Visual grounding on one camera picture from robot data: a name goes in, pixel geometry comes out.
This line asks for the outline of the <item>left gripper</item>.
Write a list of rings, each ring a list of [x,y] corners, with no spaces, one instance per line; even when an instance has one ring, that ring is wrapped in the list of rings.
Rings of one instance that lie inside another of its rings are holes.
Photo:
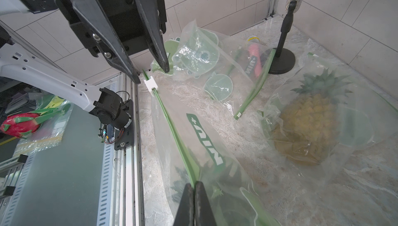
[[[141,80],[129,59],[132,54],[149,50],[162,70],[170,71],[162,38],[166,31],[164,0],[16,1],[33,14],[60,10],[94,57],[101,52],[111,67],[126,74],[136,84]]]

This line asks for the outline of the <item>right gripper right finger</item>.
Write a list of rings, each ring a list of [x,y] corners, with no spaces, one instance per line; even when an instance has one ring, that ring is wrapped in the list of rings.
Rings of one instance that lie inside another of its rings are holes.
[[[205,190],[205,186],[201,181],[197,181],[194,190],[194,225],[217,225]]]

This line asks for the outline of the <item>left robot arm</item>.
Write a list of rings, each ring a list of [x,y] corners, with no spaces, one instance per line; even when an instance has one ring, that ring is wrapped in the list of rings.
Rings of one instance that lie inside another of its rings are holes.
[[[149,50],[164,72],[170,64],[164,48],[166,31],[164,0],[1,0],[1,14],[33,14],[58,9],[92,56],[104,56],[114,69],[134,83],[140,71],[130,56]],[[1,76],[24,82],[65,98],[117,129],[133,121],[130,106],[115,92],[95,88],[39,58],[14,43],[1,30]]]

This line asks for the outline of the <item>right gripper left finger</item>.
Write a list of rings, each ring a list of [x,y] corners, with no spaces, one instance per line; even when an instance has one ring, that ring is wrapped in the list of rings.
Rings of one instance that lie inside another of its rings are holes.
[[[194,189],[190,183],[184,187],[173,226],[194,226],[195,222]]]

